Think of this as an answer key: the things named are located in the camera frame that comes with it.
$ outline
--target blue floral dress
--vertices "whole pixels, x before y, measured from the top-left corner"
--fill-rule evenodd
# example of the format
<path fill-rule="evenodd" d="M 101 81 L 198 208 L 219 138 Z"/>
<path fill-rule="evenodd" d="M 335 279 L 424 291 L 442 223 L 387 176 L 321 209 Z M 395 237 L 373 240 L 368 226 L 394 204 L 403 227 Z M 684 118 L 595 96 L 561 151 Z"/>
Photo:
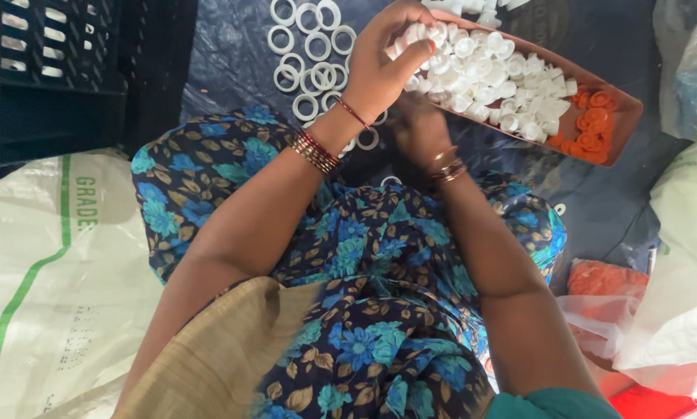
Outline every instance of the blue floral dress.
<path fill-rule="evenodd" d="M 139 150 L 133 180 L 149 263 L 163 283 L 214 209 L 294 136 L 282 117 L 247 107 L 195 118 Z M 549 281 L 565 243 L 555 210 L 510 175 L 474 178 Z M 270 276 L 287 287 L 323 285 L 302 331 L 264 377 L 254 416 L 485 411 L 493 395 L 488 341 L 439 201 L 400 185 L 326 180 Z"/>

